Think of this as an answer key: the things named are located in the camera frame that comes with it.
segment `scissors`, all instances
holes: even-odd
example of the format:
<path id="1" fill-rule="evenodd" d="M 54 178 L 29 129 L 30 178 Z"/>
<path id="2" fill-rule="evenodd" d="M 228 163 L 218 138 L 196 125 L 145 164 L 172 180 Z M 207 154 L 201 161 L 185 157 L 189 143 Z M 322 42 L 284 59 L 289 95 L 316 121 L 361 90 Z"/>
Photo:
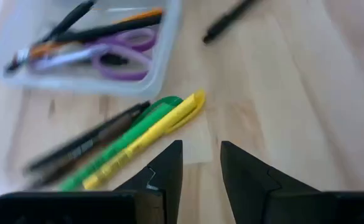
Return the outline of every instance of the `scissors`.
<path id="1" fill-rule="evenodd" d="M 140 38 L 143 40 L 133 41 L 133 39 Z M 92 67 L 97 69 L 106 78 L 123 81 L 139 81 L 147 75 L 151 66 L 151 59 L 144 55 L 143 52 L 153 48 L 156 39 L 156 31 L 150 28 L 128 30 L 86 43 L 83 50 L 62 55 L 46 56 L 32 62 L 30 69 L 35 72 L 44 72 L 50 68 L 90 59 Z M 137 61 L 145 66 L 146 69 L 137 72 L 109 67 L 101 62 L 101 58 L 106 54 L 116 54 L 128 60 Z"/>

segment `plastic container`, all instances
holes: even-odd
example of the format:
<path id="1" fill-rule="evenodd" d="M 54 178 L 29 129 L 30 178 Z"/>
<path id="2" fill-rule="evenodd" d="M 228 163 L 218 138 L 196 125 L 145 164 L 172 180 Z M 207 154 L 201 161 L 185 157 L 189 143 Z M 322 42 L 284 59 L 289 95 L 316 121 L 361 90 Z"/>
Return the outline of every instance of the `plastic container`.
<path id="1" fill-rule="evenodd" d="M 81 18 L 72 29 L 88 29 L 110 24 L 122 18 L 162 7 L 164 16 L 159 25 L 152 65 L 147 76 L 138 82 L 121 82 L 102 78 L 90 66 L 60 69 L 45 75 L 32 74 L 23 67 L 13 78 L 4 78 L 4 66 L 14 52 L 30 46 L 60 22 L 82 0 L 14 0 L 0 21 L 0 79 L 38 88 L 84 91 L 119 96 L 155 97 L 161 90 L 170 53 L 177 35 L 181 15 L 180 0 L 98 0 L 95 10 Z"/>

